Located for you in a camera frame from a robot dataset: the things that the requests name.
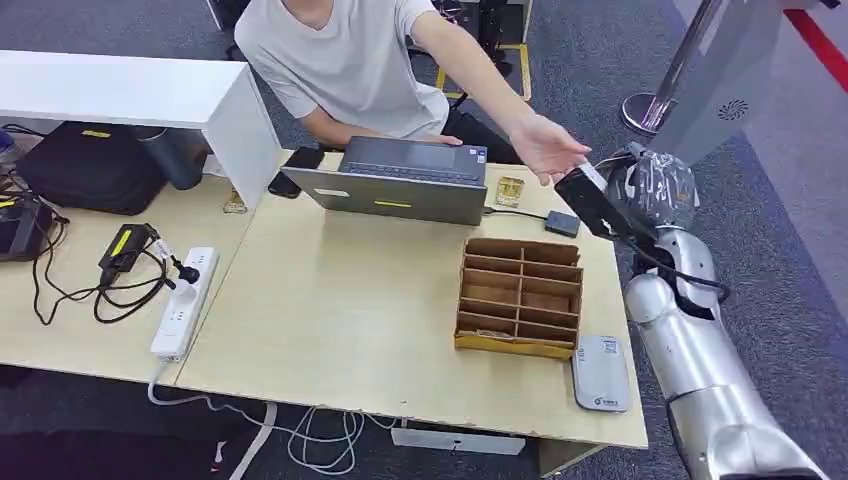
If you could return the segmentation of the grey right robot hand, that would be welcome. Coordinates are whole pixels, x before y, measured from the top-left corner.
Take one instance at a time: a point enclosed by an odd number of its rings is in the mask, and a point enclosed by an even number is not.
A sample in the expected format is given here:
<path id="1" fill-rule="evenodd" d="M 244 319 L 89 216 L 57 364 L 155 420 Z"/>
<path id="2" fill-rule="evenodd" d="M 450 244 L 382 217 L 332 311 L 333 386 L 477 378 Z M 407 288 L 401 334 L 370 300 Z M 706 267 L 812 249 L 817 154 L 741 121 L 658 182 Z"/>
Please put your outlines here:
<path id="1" fill-rule="evenodd" d="M 698 206 L 691 168 L 636 142 L 572 169 L 554 190 L 594 236 L 639 246 L 656 243 L 667 229 L 689 227 Z"/>

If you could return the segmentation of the person's left hand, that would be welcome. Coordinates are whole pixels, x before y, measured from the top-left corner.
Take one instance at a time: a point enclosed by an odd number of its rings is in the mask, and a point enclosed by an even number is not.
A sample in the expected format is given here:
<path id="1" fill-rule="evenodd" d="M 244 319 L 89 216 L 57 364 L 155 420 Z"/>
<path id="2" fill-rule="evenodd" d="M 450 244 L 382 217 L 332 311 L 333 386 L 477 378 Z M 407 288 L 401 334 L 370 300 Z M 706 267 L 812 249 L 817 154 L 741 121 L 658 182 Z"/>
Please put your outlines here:
<path id="1" fill-rule="evenodd" d="M 586 163 L 592 151 L 564 127 L 539 114 L 520 119 L 508 135 L 514 150 L 542 186 L 558 182 Z"/>

